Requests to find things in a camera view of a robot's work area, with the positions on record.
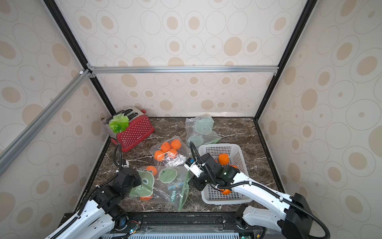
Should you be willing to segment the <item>blue-seal zip-top bag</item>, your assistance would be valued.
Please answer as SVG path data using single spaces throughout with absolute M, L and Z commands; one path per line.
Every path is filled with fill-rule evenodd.
M 176 167 L 185 164 L 191 157 L 187 144 L 179 136 L 174 136 L 150 148 L 154 163 L 158 166 Z

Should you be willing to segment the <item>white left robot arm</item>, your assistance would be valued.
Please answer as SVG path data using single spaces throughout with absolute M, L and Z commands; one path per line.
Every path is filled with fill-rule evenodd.
M 137 170 L 122 168 L 109 181 L 96 187 L 88 201 L 48 239 L 98 239 L 110 231 L 124 230 L 129 222 L 120 202 L 142 183 Z

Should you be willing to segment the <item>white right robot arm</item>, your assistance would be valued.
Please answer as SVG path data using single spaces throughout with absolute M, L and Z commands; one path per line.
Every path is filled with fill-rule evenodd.
M 184 166 L 193 174 L 191 184 L 198 190 L 209 185 L 220 192 L 229 190 L 242 194 L 264 206 L 263 209 L 242 207 L 238 212 L 240 222 L 279 231 L 287 239 L 309 237 L 312 211 L 302 195 L 291 196 L 273 190 L 231 165 L 220 165 L 208 153 L 197 160 L 188 158 Z

